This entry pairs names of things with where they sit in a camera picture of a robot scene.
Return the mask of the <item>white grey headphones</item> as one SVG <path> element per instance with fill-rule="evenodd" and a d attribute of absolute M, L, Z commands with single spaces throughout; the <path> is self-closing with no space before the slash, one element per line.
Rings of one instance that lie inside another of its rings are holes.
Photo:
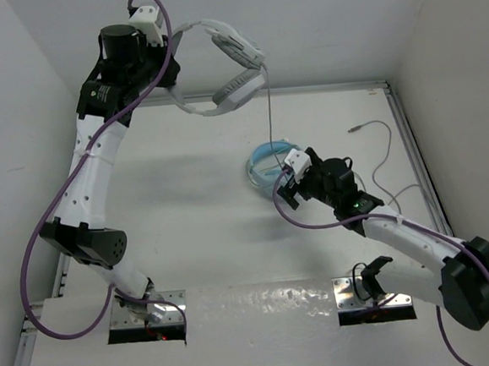
<path fill-rule="evenodd" d="M 195 19 L 172 32 L 173 57 L 190 68 L 184 84 L 166 89 L 186 113 L 215 117 L 243 107 L 268 79 L 265 54 L 257 42 L 228 23 Z"/>

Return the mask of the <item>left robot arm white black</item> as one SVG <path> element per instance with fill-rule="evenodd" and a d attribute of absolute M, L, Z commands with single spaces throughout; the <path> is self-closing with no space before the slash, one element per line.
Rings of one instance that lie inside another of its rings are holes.
<path fill-rule="evenodd" d="M 79 92 L 68 181 L 39 234 L 120 293 L 141 299 L 149 278 L 125 259 L 126 233 L 106 227 L 106 196 L 138 97 L 173 85 L 179 67 L 167 54 L 168 37 L 155 23 L 109 25 L 98 38 L 100 56 Z"/>

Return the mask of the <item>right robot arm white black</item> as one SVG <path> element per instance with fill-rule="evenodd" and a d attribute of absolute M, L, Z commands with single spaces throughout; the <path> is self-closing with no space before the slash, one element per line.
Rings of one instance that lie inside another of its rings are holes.
<path fill-rule="evenodd" d="M 446 309 L 470 330 L 481 330 L 489 321 L 489 242 L 469 241 L 433 231 L 361 191 L 354 179 L 350 158 L 320 159 L 312 148 L 291 150 L 275 185 L 274 200 L 292 209 L 295 199 L 315 199 L 334 212 L 336 226 L 363 238 L 379 241 L 416 262 L 409 268 L 396 265 L 391 256 L 378 256 L 365 265 L 358 283 L 367 300 L 378 301 L 390 293 L 403 293 Z"/>

